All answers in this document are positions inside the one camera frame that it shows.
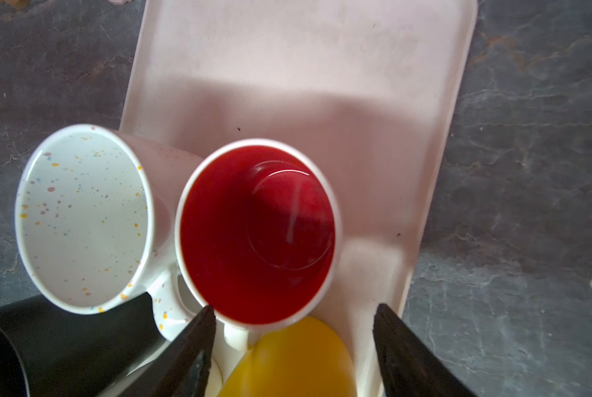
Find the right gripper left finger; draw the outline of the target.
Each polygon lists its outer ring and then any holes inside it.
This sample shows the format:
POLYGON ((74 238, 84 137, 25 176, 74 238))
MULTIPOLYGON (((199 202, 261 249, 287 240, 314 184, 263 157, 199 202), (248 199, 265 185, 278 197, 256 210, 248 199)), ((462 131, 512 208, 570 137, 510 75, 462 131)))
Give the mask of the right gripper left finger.
POLYGON ((213 307, 204 307, 123 396, 204 396, 216 336, 213 307))

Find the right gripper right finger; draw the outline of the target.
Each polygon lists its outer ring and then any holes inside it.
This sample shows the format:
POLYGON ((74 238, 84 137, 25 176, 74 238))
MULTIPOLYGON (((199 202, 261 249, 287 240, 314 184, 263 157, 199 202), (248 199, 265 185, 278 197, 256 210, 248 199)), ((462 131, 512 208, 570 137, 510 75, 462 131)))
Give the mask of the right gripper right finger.
POLYGON ((373 337, 385 395, 475 397, 388 304, 378 305, 373 337))

